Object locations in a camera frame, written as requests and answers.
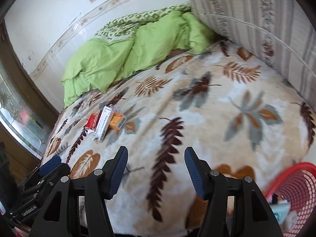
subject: floral blanket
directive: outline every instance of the floral blanket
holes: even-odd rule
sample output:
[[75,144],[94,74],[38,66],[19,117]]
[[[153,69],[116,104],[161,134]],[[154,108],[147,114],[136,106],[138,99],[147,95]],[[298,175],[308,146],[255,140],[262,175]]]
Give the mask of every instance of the floral blanket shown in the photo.
[[[105,105],[127,120],[98,143],[85,124]],[[61,114],[43,162],[60,156],[72,179],[85,177],[126,146],[121,186],[106,201],[114,232],[183,236],[201,224],[206,206],[185,166],[186,147],[211,168],[236,178],[250,175],[265,190],[308,152],[313,118],[278,73],[244,48],[220,41],[202,55],[182,53],[135,74],[106,94],[82,95]],[[83,225],[84,212],[82,199]]]

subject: metal screw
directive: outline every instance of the metal screw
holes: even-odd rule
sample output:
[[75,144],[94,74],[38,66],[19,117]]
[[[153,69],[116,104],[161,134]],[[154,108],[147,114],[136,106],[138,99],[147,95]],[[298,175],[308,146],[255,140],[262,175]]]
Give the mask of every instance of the metal screw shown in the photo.
[[62,183],[66,183],[69,180],[69,177],[68,176],[63,176],[60,180],[61,180]]
[[101,175],[103,173],[102,169],[97,169],[94,171],[95,175]]
[[252,178],[250,176],[245,176],[245,181],[247,183],[251,183],[252,182]]
[[217,170],[211,170],[212,176],[219,176],[219,172]]

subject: basket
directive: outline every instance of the basket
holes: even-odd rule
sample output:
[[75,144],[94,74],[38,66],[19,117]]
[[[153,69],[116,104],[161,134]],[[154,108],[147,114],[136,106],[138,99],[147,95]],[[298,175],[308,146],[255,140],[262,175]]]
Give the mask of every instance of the basket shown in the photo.
[[302,162],[288,168],[272,183],[266,199],[270,199],[276,192],[290,202],[290,211],[297,213],[295,226],[290,232],[283,233],[284,237],[295,237],[316,205],[316,166]]

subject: brown door frame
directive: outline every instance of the brown door frame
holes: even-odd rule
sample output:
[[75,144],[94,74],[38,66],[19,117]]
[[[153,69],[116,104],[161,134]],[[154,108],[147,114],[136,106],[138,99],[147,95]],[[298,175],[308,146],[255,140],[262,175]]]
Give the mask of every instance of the brown door frame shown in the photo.
[[53,128],[59,113],[38,90],[21,65],[13,50],[4,21],[0,24],[0,60],[7,75],[27,105],[49,127]]

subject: green and white patterned cloth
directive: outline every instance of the green and white patterned cloth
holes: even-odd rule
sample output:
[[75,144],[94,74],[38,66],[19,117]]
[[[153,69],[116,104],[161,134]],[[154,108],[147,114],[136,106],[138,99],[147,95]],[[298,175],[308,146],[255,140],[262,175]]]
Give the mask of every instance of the green and white patterned cloth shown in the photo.
[[121,18],[117,18],[107,23],[103,28],[96,32],[95,36],[105,39],[106,41],[128,39],[135,35],[136,30],[149,22],[156,22],[172,11],[191,11],[191,2],[162,8],[155,11],[145,11],[134,13]]

